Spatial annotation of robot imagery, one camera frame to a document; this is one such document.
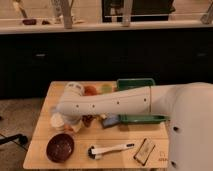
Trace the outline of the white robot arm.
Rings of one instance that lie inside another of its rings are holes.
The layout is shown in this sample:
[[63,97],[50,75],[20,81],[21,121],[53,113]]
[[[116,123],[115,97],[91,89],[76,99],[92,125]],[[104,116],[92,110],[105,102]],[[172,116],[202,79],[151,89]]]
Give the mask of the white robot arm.
[[213,84],[155,85],[85,96],[69,82],[56,109],[84,114],[162,114],[170,118],[168,171],[213,171]]

